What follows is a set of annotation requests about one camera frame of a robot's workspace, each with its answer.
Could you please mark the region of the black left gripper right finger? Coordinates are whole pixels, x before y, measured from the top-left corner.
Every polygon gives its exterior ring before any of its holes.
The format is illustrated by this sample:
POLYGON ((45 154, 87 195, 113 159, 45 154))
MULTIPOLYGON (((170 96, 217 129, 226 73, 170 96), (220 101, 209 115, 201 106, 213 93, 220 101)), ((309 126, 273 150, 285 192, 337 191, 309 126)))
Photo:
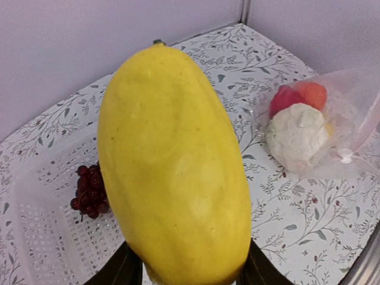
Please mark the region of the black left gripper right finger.
POLYGON ((240 285, 293 285, 271 263, 259 246, 251 239, 247 260, 240 273, 240 285))

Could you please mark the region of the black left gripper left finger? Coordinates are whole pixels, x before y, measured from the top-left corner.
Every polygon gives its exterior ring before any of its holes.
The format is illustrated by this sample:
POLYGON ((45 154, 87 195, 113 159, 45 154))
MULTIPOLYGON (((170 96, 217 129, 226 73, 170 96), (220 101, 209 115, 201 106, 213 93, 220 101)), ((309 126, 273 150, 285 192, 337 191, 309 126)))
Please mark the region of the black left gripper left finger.
POLYGON ((142 285, 143 262, 126 242, 85 285, 142 285))

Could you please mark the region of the white plastic mesh basket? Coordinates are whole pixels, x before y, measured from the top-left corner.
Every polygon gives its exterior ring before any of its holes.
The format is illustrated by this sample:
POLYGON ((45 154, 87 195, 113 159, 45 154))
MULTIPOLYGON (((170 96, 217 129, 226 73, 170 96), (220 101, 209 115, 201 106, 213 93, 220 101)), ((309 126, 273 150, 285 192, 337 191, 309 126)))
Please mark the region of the white plastic mesh basket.
POLYGON ((30 284, 83 284, 124 241, 111 212, 92 219, 70 206, 77 168, 98 160, 96 129, 39 151, 15 181, 13 224, 30 284))

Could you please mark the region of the dark red toy grapes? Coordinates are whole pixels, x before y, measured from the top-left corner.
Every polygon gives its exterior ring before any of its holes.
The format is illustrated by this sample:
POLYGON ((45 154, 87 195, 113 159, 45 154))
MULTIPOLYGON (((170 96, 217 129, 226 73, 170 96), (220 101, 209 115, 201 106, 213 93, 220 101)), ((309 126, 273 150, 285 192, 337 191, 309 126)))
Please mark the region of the dark red toy grapes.
POLYGON ((81 165, 76 171, 78 175, 75 197, 70 207, 78 211, 81 217, 88 216, 95 220, 110 210, 105 184, 99 163, 90 166, 81 165))

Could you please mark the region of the yellow toy lemon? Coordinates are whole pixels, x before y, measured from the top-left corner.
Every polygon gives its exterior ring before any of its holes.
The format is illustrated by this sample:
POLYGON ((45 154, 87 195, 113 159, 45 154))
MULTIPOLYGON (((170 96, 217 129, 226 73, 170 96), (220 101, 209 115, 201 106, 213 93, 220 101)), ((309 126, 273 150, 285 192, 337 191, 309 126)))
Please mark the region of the yellow toy lemon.
POLYGON ((113 75, 100 107, 100 170, 119 227, 157 284, 231 284, 251 240, 232 123, 201 68, 161 41, 113 75))

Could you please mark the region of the white toy cabbage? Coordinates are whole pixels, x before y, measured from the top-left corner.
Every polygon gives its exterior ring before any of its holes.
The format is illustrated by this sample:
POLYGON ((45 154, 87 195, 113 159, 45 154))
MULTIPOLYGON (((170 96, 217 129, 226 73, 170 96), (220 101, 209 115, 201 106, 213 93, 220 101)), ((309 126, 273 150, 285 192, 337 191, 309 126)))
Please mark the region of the white toy cabbage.
POLYGON ((295 174, 312 166, 313 156, 329 138, 322 112, 304 103, 279 111, 270 119, 265 132, 271 155, 295 174))

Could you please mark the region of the clear zip top bag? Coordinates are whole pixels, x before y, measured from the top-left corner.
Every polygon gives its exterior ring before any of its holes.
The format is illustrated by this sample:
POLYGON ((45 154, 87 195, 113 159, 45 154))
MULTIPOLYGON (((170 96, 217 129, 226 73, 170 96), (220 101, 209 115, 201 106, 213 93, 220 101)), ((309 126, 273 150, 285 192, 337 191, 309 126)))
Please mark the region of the clear zip top bag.
MULTIPOLYGON (((294 174, 304 178, 348 179, 362 169, 378 175, 379 168, 368 163, 360 150, 379 124, 379 67, 345 69, 284 85, 296 90, 298 82, 303 81, 318 83, 327 90, 327 102, 320 112, 330 138, 313 156, 312 166, 304 173, 294 174)), ((253 112, 252 123, 267 148, 269 107, 278 89, 265 94, 253 112)))

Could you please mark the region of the red toy pepper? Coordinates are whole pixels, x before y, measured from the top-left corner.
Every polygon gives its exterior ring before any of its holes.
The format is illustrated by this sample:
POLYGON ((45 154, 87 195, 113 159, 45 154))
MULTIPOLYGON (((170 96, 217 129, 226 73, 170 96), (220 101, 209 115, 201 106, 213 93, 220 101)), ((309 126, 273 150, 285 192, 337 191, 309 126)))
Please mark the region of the red toy pepper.
POLYGON ((288 85, 282 85, 270 103, 269 118, 272 119, 279 111, 287 109, 293 104, 304 102, 298 91, 288 85))

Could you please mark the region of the orange toy pepper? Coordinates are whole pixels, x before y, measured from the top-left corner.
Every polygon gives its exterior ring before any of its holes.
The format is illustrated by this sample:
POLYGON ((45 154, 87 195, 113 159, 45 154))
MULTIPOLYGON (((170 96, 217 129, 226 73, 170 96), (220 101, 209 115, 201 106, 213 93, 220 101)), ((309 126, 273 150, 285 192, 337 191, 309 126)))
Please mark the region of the orange toy pepper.
POLYGON ((327 90, 324 86, 314 82, 298 82, 296 90, 304 98, 307 105, 322 111, 327 102, 327 90))

